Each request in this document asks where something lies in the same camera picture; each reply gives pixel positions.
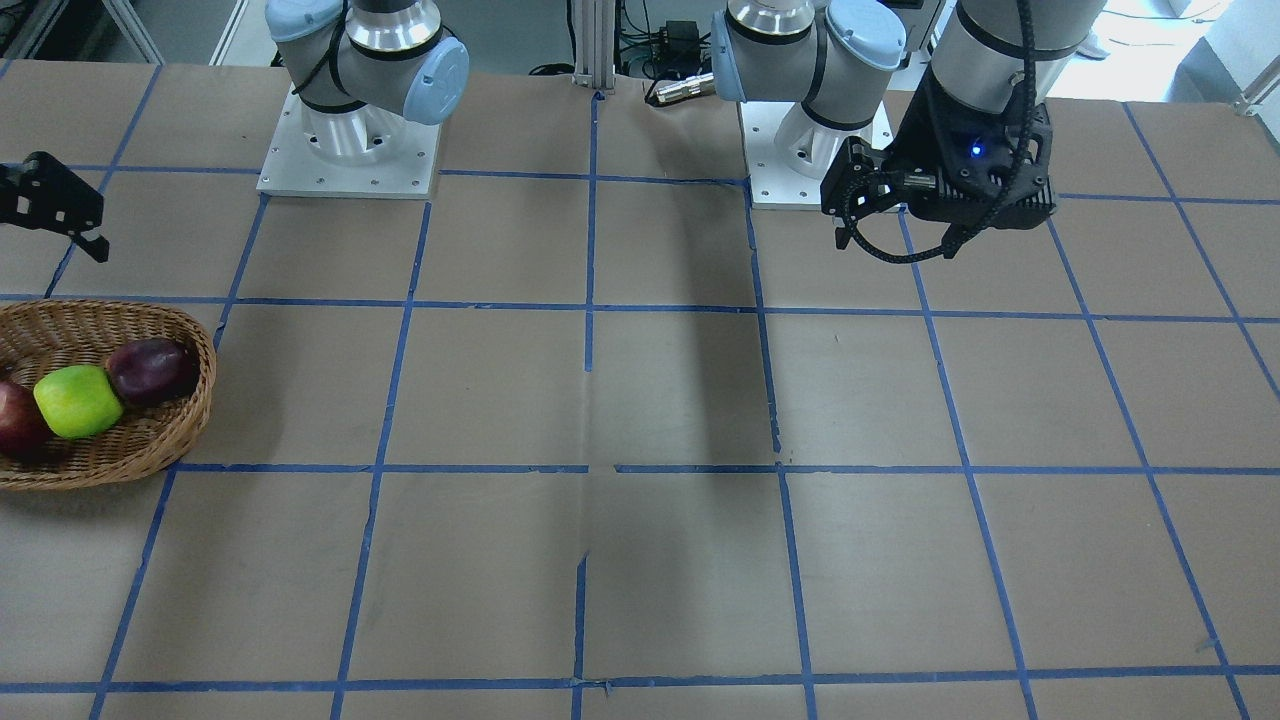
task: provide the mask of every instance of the metal post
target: metal post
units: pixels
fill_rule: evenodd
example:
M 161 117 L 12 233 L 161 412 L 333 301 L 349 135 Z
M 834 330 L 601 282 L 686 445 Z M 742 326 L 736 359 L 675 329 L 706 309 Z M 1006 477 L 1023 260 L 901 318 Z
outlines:
M 573 0 L 573 24 L 577 28 L 575 83 L 613 92 L 616 22 L 612 0 Z
M 1267 97 L 1280 87 L 1280 56 L 1271 60 L 1267 69 L 1262 70 L 1258 79 L 1249 83 L 1249 87 L 1244 88 L 1240 97 L 1231 102 L 1231 108 L 1235 109 L 1235 114 L 1240 117 L 1257 115 L 1258 110 L 1262 109 L 1262 104 L 1266 102 Z
M 102 0 L 102 6 L 115 20 L 116 27 L 120 28 L 120 35 L 124 36 L 133 47 L 142 55 L 147 63 L 152 65 L 163 65 L 164 58 L 160 55 L 160 49 L 156 47 L 155 40 L 151 40 L 151 35 L 147 28 L 142 26 L 142 19 L 138 18 L 137 10 L 128 0 Z

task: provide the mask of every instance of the black cable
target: black cable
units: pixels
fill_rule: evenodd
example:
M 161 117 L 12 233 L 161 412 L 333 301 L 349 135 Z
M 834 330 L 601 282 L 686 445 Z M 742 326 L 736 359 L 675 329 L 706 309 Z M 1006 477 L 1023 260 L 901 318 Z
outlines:
M 996 220 L 996 217 L 1005 210 L 1009 195 L 1012 192 L 1014 186 L 1018 183 L 1018 178 L 1023 172 L 1023 167 L 1027 164 L 1028 151 L 1030 150 L 1032 142 L 1030 131 L 1036 122 L 1036 61 L 1032 59 L 1032 51 L 1036 49 L 1036 27 L 1032 23 L 1029 0 L 1018 0 L 1018 19 L 1023 31 L 1023 128 L 1021 136 L 1018 138 L 1018 147 L 1014 150 L 1012 176 L 1000 188 L 1000 192 L 987 208 L 987 213 L 978 220 L 978 224 L 965 228 L 959 237 L 943 241 L 937 247 L 920 252 L 911 252 L 909 255 L 893 255 L 891 252 L 886 252 L 872 245 L 870 241 L 868 241 L 867 237 L 859 232 L 858 220 L 852 218 L 851 211 L 854 186 L 850 186 L 845 191 L 845 196 L 841 199 L 841 206 L 844 208 L 841 220 L 844 220 L 845 228 L 849 231 L 849 236 L 854 240 L 854 242 L 856 242 L 859 247 L 865 250 L 873 258 L 895 265 L 909 265 L 911 263 L 937 258 L 938 255 L 955 255 L 955 252 L 960 250 L 964 243 L 977 237 L 982 231 L 989 228 L 991 223 Z M 884 173 L 873 173 L 870 179 L 884 181 L 888 179 L 888 176 Z M 881 184 L 887 183 L 876 182 L 870 187 L 878 187 Z
M 333 26 L 333 35 L 329 37 L 329 49 L 325 50 L 325 54 L 321 55 L 320 60 L 316 61 L 314 68 L 311 68 L 311 72 L 307 73 L 307 77 L 302 82 L 300 82 L 297 87 L 293 88 L 292 95 L 300 95 L 303 90 L 307 88 L 307 86 L 310 86 L 316 79 L 316 76 L 320 74 L 320 70 L 323 70 L 325 65 L 330 65 L 330 63 L 334 63 L 337 60 L 338 46 L 342 44 L 342 33 L 346 29 L 347 12 L 349 9 L 351 9 L 351 0 L 342 0 L 342 14 L 338 15 L 338 20 Z M 330 65 L 330 72 L 333 72 L 334 76 L 337 76 L 337 72 L 333 69 L 333 65 Z

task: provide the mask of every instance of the red apple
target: red apple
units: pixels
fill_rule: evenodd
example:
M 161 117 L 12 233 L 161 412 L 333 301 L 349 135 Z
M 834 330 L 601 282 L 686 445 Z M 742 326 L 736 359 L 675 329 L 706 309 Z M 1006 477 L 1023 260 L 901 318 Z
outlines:
M 152 337 L 118 347 L 106 359 L 106 374 L 120 400 L 151 407 L 191 395 L 200 379 L 200 363 L 182 345 Z
M 0 452 L 13 457 L 31 455 L 52 436 L 31 391 L 0 380 Z

